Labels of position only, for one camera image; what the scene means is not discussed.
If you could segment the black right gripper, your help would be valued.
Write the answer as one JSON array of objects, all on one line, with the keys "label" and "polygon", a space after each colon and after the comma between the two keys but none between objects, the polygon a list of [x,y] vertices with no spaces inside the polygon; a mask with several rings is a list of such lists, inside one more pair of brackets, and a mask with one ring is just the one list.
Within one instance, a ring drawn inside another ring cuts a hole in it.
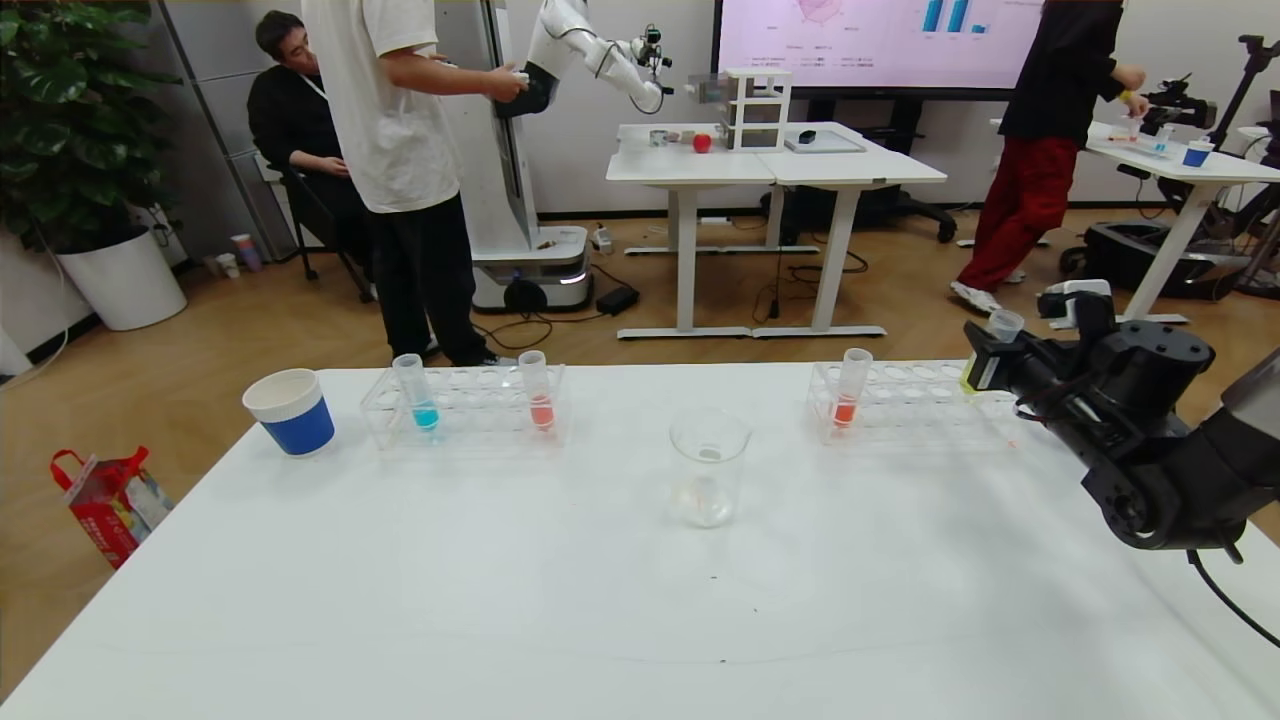
[{"label": "black right gripper", "polygon": [[973,352],[959,379],[964,393],[1006,393],[1018,406],[1033,409],[1066,391],[1060,352],[1038,336],[1018,331],[1002,340],[975,322],[965,324],[964,334]]}]

